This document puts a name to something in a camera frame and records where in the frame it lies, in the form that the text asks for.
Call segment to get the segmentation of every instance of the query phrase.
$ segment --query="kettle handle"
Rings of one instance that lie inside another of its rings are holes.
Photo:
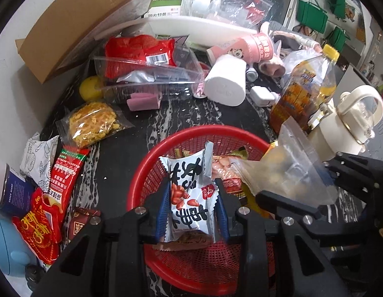
[[[383,117],[383,100],[377,90],[372,86],[363,85],[356,87],[337,105],[337,112],[340,115],[345,115],[352,106],[365,97],[373,97],[377,102],[376,111],[373,113],[374,126],[377,125]]]

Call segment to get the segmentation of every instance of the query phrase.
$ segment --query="red plastic basket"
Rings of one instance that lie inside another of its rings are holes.
[[[214,155],[228,154],[245,146],[248,159],[258,161],[268,149],[259,137],[232,126],[203,125],[177,132],[157,144],[142,160],[131,181],[127,210],[143,205],[145,198],[156,192],[165,170],[159,156],[174,156],[175,149],[195,153],[206,141],[214,143]],[[157,251],[144,246],[146,264],[161,278],[187,292],[220,296],[236,291],[240,245],[212,244],[205,249]],[[267,244],[269,274],[274,274],[272,245]]]

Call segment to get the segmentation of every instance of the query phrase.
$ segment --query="pink cup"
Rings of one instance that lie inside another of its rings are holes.
[[[261,32],[213,46],[207,50],[207,54],[211,65],[223,54],[231,54],[252,64],[270,60],[274,55],[274,44],[267,34]]]

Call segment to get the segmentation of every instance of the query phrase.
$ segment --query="blue gripper pad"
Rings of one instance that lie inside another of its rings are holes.
[[[168,181],[163,194],[159,212],[156,219],[156,233],[155,238],[159,242],[160,238],[165,235],[165,228],[167,227],[168,214],[171,213],[170,206],[170,182]]]
[[[226,190],[225,189],[221,190],[220,185],[218,183],[217,185],[219,188],[219,195],[215,204],[216,220],[218,221],[220,235],[222,236],[223,240],[227,242],[229,239],[228,221],[227,221],[226,211],[223,205],[223,200],[222,200],[222,197],[220,196],[221,192],[224,191],[226,193]]]

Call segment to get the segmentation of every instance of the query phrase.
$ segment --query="white cutting board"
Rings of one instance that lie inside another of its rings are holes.
[[[256,30],[228,25],[214,20],[187,16],[140,18],[121,23],[111,27],[95,36],[95,40],[108,38],[131,25],[143,23],[150,24],[153,32],[157,35],[170,35],[179,37],[188,35],[188,42],[197,43],[206,47],[212,47],[232,39],[255,34]]]

